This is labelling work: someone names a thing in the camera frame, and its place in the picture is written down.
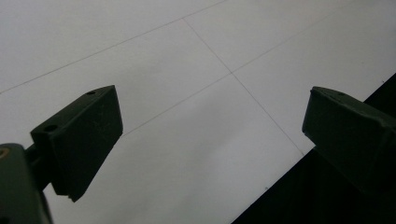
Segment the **screw hole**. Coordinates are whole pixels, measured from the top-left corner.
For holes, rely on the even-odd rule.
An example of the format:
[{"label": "screw hole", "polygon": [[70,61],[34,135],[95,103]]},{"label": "screw hole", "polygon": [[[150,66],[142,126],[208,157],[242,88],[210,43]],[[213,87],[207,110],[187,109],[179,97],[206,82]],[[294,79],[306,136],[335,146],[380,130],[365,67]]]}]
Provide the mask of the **screw hole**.
[{"label": "screw hole", "polygon": [[0,159],[3,159],[8,154],[8,152],[9,152],[8,148],[0,147]]},{"label": "screw hole", "polygon": [[50,125],[50,126],[47,126],[47,127],[44,129],[44,131],[49,133],[49,132],[54,131],[54,130],[57,129],[57,128],[58,128],[57,125]]},{"label": "screw hole", "polygon": [[8,224],[9,218],[8,217],[0,217],[0,224]]}]

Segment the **white tabletop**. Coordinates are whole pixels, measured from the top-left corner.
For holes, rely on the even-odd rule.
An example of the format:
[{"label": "white tabletop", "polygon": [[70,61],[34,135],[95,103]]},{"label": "white tabletop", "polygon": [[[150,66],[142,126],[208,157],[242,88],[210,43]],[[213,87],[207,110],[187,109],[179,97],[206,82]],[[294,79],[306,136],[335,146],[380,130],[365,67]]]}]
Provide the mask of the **white tabletop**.
[{"label": "white tabletop", "polygon": [[56,224],[231,223],[313,144],[313,86],[396,72],[391,0],[0,2],[0,142],[115,85],[124,135]]}]

